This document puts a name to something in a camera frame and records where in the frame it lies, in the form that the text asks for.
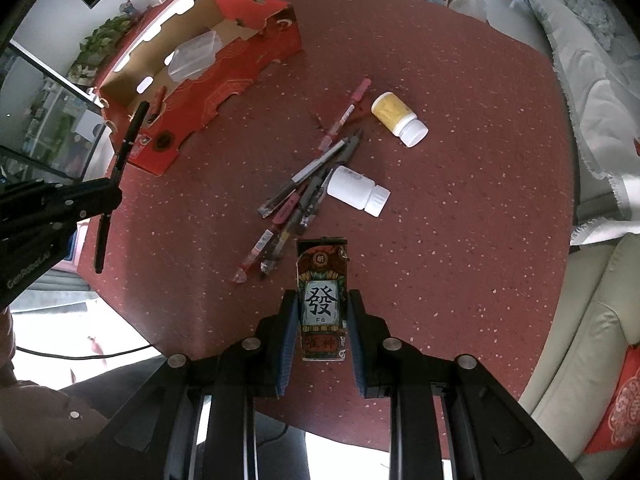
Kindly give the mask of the red gel pen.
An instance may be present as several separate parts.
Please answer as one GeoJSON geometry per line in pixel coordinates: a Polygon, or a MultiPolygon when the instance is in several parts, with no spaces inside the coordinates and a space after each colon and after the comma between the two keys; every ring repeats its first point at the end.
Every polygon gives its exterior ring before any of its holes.
{"type": "Polygon", "coordinates": [[[285,225],[285,222],[287,222],[288,218],[291,217],[291,214],[295,206],[298,204],[300,196],[302,196],[305,188],[306,186],[303,186],[300,191],[294,191],[278,208],[273,218],[271,219],[270,226],[265,229],[262,235],[258,238],[258,241],[255,243],[250,252],[236,269],[235,274],[233,275],[233,278],[231,280],[233,284],[243,284],[247,281],[248,274],[250,274],[250,269],[254,268],[254,266],[256,266],[256,264],[260,261],[260,258],[262,258],[262,256],[266,252],[269,244],[274,241],[276,235],[285,225]]]}

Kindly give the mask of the beige leather sofa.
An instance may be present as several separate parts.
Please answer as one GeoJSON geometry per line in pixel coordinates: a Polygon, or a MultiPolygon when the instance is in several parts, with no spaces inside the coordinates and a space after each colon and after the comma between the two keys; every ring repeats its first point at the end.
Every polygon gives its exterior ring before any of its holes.
{"type": "Polygon", "coordinates": [[[639,475],[626,450],[586,454],[615,391],[629,346],[639,345],[639,239],[589,245],[570,254],[544,350],[521,406],[582,478],[607,479],[619,466],[639,475]]]}

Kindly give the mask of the red cardboard box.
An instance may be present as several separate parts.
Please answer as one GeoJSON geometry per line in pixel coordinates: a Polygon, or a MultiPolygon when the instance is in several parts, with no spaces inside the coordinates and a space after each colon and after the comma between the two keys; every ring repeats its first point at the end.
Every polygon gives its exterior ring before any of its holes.
{"type": "Polygon", "coordinates": [[[122,140],[139,104],[148,102],[128,160],[161,176],[182,144],[214,120],[222,103],[301,47],[292,3],[194,0],[96,77],[103,116],[115,128],[112,140],[122,140]]]}

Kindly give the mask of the black grey gel pen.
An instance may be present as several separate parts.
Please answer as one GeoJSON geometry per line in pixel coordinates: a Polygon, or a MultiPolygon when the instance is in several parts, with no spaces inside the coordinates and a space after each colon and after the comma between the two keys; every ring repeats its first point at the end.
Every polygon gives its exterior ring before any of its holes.
{"type": "Polygon", "coordinates": [[[276,241],[267,250],[265,257],[262,258],[259,270],[260,275],[263,278],[268,276],[277,266],[277,263],[284,252],[286,243],[292,236],[298,233],[300,222],[302,222],[305,214],[310,211],[311,205],[317,203],[317,200],[320,197],[322,184],[329,174],[330,170],[325,169],[322,170],[320,174],[311,178],[309,185],[303,192],[303,195],[296,204],[292,214],[288,217],[288,221],[285,223],[284,228],[278,234],[276,241]]]}

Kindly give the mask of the grey white pen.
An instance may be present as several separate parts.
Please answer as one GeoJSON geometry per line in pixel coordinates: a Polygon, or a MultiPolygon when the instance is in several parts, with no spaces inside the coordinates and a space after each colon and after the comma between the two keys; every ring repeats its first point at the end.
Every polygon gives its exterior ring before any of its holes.
{"type": "Polygon", "coordinates": [[[358,130],[352,136],[346,136],[346,138],[337,141],[332,148],[329,148],[324,154],[313,159],[311,162],[299,170],[297,174],[290,177],[284,185],[282,185],[277,193],[269,197],[265,203],[261,204],[257,212],[262,218],[268,218],[273,214],[278,207],[280,207],[304,182],[306,182],[311,176],[316,174],[320,169],[324,168],[326,164],[337,154],[344,152],[352,140],[360,138],[361,131],[358,130]]]}

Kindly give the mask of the yellow label pill bottle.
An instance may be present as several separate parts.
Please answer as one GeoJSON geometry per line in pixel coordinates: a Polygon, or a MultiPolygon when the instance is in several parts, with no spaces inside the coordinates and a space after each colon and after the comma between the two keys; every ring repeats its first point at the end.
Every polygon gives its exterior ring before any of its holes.
{"type": "Polygon", "coordinates": [[[393,92],[378,96],[371,104],[371,113],[407,148],[414,148],[427,136],[427,126],[393,92]]]}

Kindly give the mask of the red patterned cushion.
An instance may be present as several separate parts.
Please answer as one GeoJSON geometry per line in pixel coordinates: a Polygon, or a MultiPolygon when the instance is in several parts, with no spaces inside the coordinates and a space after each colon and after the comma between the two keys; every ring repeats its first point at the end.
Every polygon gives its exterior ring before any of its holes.
{"type": "Polygon", "coordinates": [[[610,404],[585,448],[586,454],[631,448],[639,437],[639,346],[627,348],[620,378],[610,404]]]}

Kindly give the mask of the pink pen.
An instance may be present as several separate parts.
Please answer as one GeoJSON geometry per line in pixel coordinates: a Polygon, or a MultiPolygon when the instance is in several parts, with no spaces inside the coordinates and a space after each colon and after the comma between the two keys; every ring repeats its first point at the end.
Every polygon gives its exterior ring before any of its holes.
{"type": "Polygon", "coordinates": [[[324,134],[324,136],[322,136],[322,140],[318,145],[318,151],[320,153],[325,153],[331,147],[331,145],[337,138],[337,135],[340,132],[341,128],[349,120],[349,117],[354,112],[354,110],[356,110],[357,105],[366,94],[370,85],[371,79],[368,77],[363,78],[360,84],[358,84],[358,87],[349,96],[347,105],[344,110],[342,110],[341,113],[337,115],[337,118],[334,120],[331,127],[326,130],[326,133],[324,134]]]}

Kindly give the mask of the glass cabinet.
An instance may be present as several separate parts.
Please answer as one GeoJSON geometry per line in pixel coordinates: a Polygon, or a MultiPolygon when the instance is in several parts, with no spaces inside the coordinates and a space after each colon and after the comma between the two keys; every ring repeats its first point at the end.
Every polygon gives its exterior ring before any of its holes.
{"type": "Polygon", "coordinates": [[[99,105],[12,42],[1,52],[1,182],[84,180],[105,131],[99,105]]]}

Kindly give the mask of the green plant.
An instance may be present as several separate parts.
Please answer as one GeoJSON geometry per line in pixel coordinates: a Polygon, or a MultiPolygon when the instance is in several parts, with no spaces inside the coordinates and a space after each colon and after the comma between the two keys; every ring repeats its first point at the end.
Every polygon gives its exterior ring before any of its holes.
{"type": "Polygon", "coordinates": [[[126,14],[109,18],[81,41],[79,54],[67,78],[78,86],[91,86],[102,65],[116,51],[119,40],[129,32],[132,19],[126,14]]]}

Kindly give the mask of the white pill bottle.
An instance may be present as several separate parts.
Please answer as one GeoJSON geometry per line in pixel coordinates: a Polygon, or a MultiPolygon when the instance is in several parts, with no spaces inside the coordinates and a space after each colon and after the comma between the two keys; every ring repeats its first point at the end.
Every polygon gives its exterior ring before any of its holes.
{"type": "Polygon", "coordinates": [[[345,166],[339,166],[332,172],[326,192],[375,218],[378,218],[390,198],[387,188],[345,166]]]}

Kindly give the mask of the white sofa blanket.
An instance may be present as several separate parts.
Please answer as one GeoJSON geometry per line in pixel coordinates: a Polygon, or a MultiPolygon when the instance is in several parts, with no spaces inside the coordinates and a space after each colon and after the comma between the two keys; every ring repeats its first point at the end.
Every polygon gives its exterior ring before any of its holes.
{"type": "Polygon", "coordinates": [[[639,96],[564,0],[528,0],[544,29],[579,156],[574,246],[639,232],[639,96]]]}

